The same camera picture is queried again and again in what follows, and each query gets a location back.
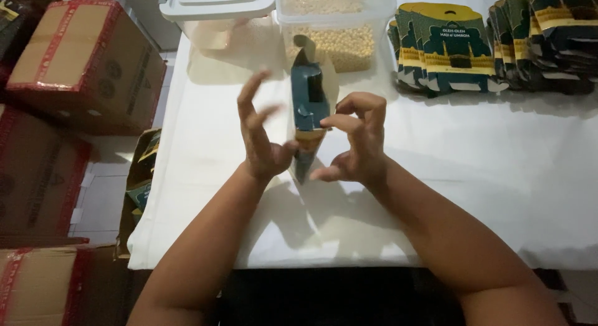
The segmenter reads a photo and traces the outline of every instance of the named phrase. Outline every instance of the plastic container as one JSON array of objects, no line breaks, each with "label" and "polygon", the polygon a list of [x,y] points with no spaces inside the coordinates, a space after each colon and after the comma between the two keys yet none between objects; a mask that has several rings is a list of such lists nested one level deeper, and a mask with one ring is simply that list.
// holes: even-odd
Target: plastic container
[{"label": "plastic container", "polygon": [[293,37],[304,34],[336,72],[368,70],[395,10],[396,0],[276,0],[289,66],[299,51]]}]

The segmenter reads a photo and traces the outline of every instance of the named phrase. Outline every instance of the stack of packaging boxes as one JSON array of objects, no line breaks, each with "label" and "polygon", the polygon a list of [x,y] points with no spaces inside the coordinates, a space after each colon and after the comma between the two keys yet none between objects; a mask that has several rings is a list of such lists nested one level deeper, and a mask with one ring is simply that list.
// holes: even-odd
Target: stack of packaging boxes
[{"label": "stack of packaging boxes", "polygon": [[113,0],[0,0],[0,324],[118,325],[114,245],[67,237],[92,147],[151,127],[160,54]]}]

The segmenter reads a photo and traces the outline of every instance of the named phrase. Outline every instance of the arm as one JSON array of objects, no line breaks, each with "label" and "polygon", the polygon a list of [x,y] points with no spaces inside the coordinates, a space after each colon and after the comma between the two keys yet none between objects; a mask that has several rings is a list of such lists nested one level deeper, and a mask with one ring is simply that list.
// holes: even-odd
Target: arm
[{"label": "arm", "polygon": [[243,231],[272,177],[286,170],[294,141],[271,144],[263,128],[278,108],[256,113],[251,103],[267,71],[239,95],[247,158],[176,239],[149,277],[128,326],[200,325],[233,268]]},{"label": "arm", "polygon": [[385,115],[384,98],[348,95],[321,124],[347,132],[351,149],[311,178],[363,183],[456,294],[469,325],[565,325],[548,290],[511,248],[383,153]]}]

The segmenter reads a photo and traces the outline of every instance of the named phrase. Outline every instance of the white tablecloth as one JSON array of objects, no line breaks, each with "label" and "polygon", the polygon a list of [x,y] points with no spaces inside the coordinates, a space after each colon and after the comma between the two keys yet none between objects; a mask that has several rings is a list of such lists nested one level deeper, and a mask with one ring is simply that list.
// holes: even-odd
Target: white tablecloth
[{"label": "white tablecloth", "polygon": [[[416,1],[465,4],[485,18],[496,0],[398,0]],[[232,49],[220,61],[182,36],[153,189],[128,243],[131,269],[153,269],[243,160],[235,100],[250,72],[265,63],[275,74],[257,108],[288,104],[279,40],[262,44],[273,35],[267,27],[241,35],[260,46]],[[388,99],[386,154],[488,225],[530,266],[598,269],[596,94],[398,95],[385,39],[377,54],[370,71],[340,75],[340,98],[361,90]],[[287,123],[283,112],[267,124],[272,141],[285,141]],[[348,146],[334,130],[318,159],[328,165]],[[265,192],[235,267],[417,264],[396,222],[360,184],[297,186],[285,172]]]}]

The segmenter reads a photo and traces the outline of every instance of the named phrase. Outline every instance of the forearm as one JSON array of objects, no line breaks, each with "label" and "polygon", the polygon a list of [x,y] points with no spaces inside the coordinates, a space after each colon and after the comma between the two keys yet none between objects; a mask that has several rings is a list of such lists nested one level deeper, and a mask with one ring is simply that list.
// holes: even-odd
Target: forearm
[{"label": "forearm", "polygon": [[425,266],[457,292],[536,283],[521,259],[483,223],[387,159],[369,190],[402,223]]},{"label": "forearm", "polygon": [[140,300],[152,306],[204,310],[235,263],[243,231],[266,185],[242,164],[176,239]]}]

